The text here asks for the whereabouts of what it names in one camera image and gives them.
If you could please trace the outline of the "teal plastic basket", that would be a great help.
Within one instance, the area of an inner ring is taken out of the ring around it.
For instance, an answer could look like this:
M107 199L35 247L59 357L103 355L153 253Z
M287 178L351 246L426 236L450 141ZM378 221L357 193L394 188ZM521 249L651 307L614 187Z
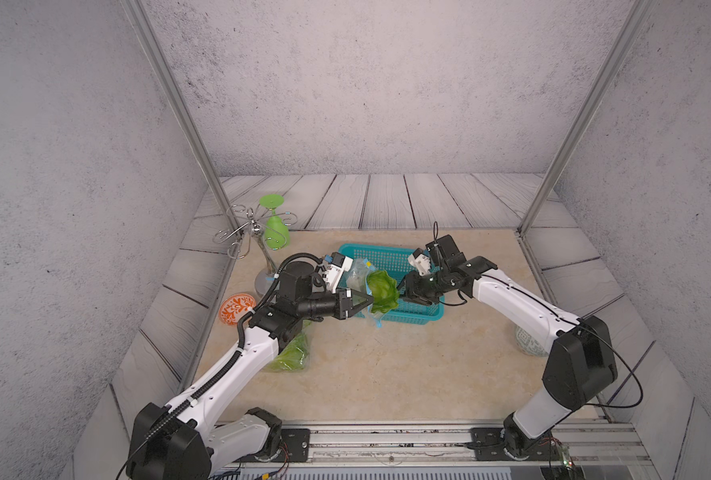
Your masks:
M338 251L352 259L369 260L377 270L385 270L396 282L401 282L407 273L415 271L409 264L409 255L413 254L411 248L345 243ZM425 325L443 318L443 313L445 306L441 304L423 306L399 300L399 307L383 315L379 321Z

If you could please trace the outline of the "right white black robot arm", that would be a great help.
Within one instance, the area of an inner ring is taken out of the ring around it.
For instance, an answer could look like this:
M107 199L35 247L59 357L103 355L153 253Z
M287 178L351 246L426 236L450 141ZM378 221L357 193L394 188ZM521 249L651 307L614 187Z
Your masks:
M529 458L555 425L619 377L623 360L601 318L579 317L537 297L491 260L465 257L451 236L433 239L409 254L407 262L411 270L399 282L401 299L429 306L457 292L465 301L495 308L547 352L543 385L503 422L503 450L510 458Z

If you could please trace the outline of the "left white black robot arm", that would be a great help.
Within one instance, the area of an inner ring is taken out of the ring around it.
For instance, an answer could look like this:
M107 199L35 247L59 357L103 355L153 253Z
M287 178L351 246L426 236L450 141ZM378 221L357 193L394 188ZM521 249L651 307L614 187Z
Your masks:
M165 406L137 414L128 458L119 476L129 479L206 479L254 456L281 456L282 422L255 407L224 425L217 421L249 381L277 358L305 321L347 320L373 304L363 292L339 287L353 261L338 252L323 258L286 258L263 298L237 324L237 342L199 380Z

